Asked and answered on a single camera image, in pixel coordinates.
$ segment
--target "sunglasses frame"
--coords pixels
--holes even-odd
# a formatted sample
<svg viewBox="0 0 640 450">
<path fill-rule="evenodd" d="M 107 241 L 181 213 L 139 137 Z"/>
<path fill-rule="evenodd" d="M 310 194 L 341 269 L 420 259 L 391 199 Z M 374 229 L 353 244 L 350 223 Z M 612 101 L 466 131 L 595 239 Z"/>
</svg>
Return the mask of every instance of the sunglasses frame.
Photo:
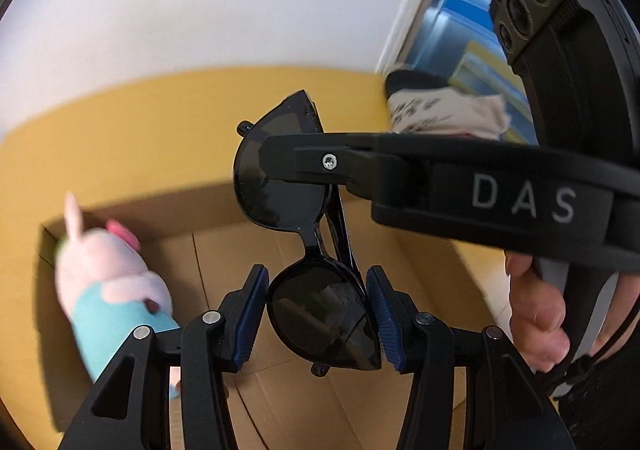
<svg viewBox="0 0 640 450">
<path fill-rule="evenodd" d="M 301 117 L 310 117 L 314 124 L 314 130 L 304 130 L 303 134 L 313 134 L 315 132 L 322 132 L 322 125 L 320 123 L 320 118 L 318 116 L 318 112 L 316 110 L 316 106 L 309 99 L 308 95 L 305 91 L 298 91 L 293 93 L 292 95 L 285 98 L 282 103 L 280 103 L 277 107 L 270 110 L 267 114 L 261 117 L 255 125 L 250 125 L 246 123 L 244 126 L 239 126 L 238 131 L 241 134 L 242 141 L 238 146 L 238 150 L 236 151 L 236 157 L 234 159 L 234 191 L 236 192 L 236 196 L 239 196 L 239 162 L 244 152 L 242 144 L 245 140 L 254 140 L 261 142 L 264 138 L 270 136 L 266 133 L 261 124 L 266 124 L 269 120 L 274 120 L 278 116 L 282 116 L 284 114 L 295 114 L 299 118 Z M 372 365 L 374 368 L 379 369 L 382 366 L 382 350 L 380 348 L 380 341 L 378 338 L 378 326 L 375 320 L 375 315 L 373 313 L 372 308 L 369 305 L 367 300 L 366 291 L 364 287 L 364 281 L 358 269 L 355 257 L 351 250 L 351 245 L 349 242 L 349 236 L 347 233 L 346 220 L 344 217 L 344 209 L 342 207 L 342 200 L 340 198 L 340 193 L 338 190 L 338 185 L 329 184 L 324 185 L 324 200 L 322 202 L 321 208 L 318 212 L 318 216 L 313 220 L 310 225 L 301 224 L 297 227 L 278 227 L 273 225 L 263 224 L 260 221 L 254 220 L 244 209 L 242 205 L 240 205 L 240 209 L 247 219 L 251 222 L 258 224 L 258 226 L 262 226 L 263 228 L 267 228 L 274 231 L 279 232 L 295 232 L 297 233 L 305 247 L 305 255 L 298 261 L 294 262 L 284 270 L 282 270 L 272 281 L 269 286 L 267 292 L 267 313 L 269 315 L 271 325 L 273 326 L 274 331 L 278 335 L 278 338 L 294 353 L 298 354 L 305 360 L 313 362 L 315 364 L 321 364 L 324 366 L 332 366 L 332 367 L 341 367 L 341 368 L 350 368 L 350 369 L 359 369 L 360 367 L 354 365 L 348 365 L 342 362 L 328 362 L 328 361 L 320 361 L 317 355 L 311 355 L 306 351 L 301 350 L 300 347 L 293 345 L 289 342 L 289 339 L 281 329 L 278 327 L 277 320 L 275 319 L 273 312 L 273 295 L 274 292 L 278 289 L 278 287 L 289 280 L 290 278 L 295 278 L 299 273 L 293 273 L 294 270 L 298 268 L 298 266 L 302 264 L 313 264 L 315 265 L 324 265 L 325 267 L 330 268 L 332 271 L 337 273 L 340 277 L 344 278 L 345 281 L 350 284 L 358 294 L 358 298 L 364 308 L 366 321 L 369 323 L 369 327 L 371 329 L 372 340 L 375 347 L 374 359 L 372 361 Z M 332 258 L 326 251 L 324 247 L 324 242 L 322 240 L 322 235 L 320 232 L 320 221 L 322 216 L 325 216 L 327 219 L 327 223 L 329 226 L 329 231 L 331 233 L 332 241 L 334 244 L 336 259 Z"/>
</svg>

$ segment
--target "light blue fabric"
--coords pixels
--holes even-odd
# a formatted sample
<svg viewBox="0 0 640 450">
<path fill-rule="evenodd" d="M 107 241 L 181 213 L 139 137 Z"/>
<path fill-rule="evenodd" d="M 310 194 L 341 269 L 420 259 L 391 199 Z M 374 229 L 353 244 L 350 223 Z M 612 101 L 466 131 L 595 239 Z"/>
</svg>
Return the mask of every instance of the light blue fabric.
<svg viewBox="0 0 640 450">
<path fill-rule="evenodd" d="M 94 382 L 137 326 L 148 325 L 156 333 L 179 327 L 165 313 L 151 314 L 142 302 L 106 303 L 100 295 L 101 290 L 101 283 L 87 288 L 71 315 L 80 355 Z M 172 387 L 171 397 L 175 396 Z"/>
</svg>

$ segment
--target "white wall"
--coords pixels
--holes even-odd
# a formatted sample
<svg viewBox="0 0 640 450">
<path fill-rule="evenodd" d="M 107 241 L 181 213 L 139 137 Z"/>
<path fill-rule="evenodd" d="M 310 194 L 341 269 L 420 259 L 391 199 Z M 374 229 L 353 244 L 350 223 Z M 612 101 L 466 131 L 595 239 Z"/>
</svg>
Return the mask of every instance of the white wall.
<svg viewBox="0 0 640 450">
<path fill-rule="evenodd" d="M 402 1 L 14 0 L 0 21 L 0 138 L 51 106 L 155 74 L 236 64 L 373 71 Z"/>
</svg>

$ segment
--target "pig ear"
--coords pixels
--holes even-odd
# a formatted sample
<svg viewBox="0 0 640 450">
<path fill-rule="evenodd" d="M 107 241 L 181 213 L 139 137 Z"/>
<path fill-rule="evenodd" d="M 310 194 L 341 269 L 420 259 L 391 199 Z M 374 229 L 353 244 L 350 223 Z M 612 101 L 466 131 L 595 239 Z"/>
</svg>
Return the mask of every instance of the pig ear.
<svg viewBox="0 0 640 450">
<path fill-rule="evenodd" d="M 120 237 L 137 252 L 140 251 L 140 241 L 126 226 L 123 226 L 118 221 L 109 219 L 105 225 L 105 229 L 110 234 Z"/>
<path fill-rule="evenodd" d="M 77 242 L 84 231 L 82 210 L 78 206 L 76 196 L 71 192 L 65 195 L 65 228 L 66 235 L 72 242 Z"/>
</svg>

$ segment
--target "black metal bracket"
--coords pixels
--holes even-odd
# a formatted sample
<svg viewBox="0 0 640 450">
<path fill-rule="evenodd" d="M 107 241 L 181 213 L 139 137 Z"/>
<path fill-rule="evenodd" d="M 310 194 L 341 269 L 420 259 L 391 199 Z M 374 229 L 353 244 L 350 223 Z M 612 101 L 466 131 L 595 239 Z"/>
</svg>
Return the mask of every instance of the black metal bracket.
<svg viewBox="0 0 640 450">
<path fill-rule="evenodd" d="M 222 372 L 251 353 L 268 287 L 256 265 L 241 290 L 186 327 L 137 327 L 82 402 L 60 450 L 170 450 L 169 371 L 181 367 L 182 423 L 189 450 L 236 450 Z"/>
<path fill-rule="evenodd" d="M 573 450 L 551 401 L 504 332 L 449 328 L 410 297 L 393 290 L 385 272 L 367 273 L 387 359 L 414 374 L 398 450 L 449 447 L 454 368 L 466 367 L 465 450 Z"/>
</svg>

